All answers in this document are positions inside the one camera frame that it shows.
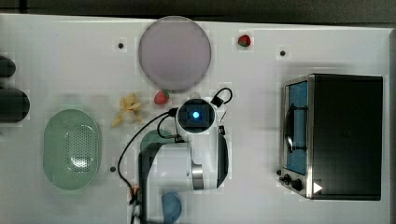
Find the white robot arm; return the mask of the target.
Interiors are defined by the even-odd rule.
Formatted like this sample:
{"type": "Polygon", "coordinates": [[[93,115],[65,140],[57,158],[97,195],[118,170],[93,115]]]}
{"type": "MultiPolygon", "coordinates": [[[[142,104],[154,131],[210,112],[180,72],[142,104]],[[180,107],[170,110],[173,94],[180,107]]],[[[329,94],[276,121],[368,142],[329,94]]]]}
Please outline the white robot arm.
{"type": "Polygon", "coordinates": [[[229,154],[218,97],[190,99],[170,110],[177,134],[148,144],[139,153],[141,224],[174,224],[182,215],[180,193],[219,188],[227,177],[229,154]]]}

